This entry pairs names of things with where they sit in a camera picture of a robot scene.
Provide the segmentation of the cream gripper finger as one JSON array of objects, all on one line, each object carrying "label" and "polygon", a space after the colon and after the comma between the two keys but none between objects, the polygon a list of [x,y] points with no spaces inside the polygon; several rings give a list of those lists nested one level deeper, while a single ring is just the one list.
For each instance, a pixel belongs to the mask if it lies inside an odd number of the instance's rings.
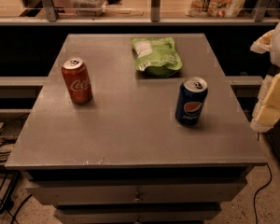
[{"label": "cream gripper finger", "polygon": [[258,38],[250,47],[250,50],[259,54],[263,54],[271,49],[271,40],[273,37],[273,30],[265,33]]},{"label": "cream gripper finger", "polygon": [[280,120],[280,73],[274,77],[267,75],[263,79],[250,127],[256,133],[266,133],[278,120]]}]

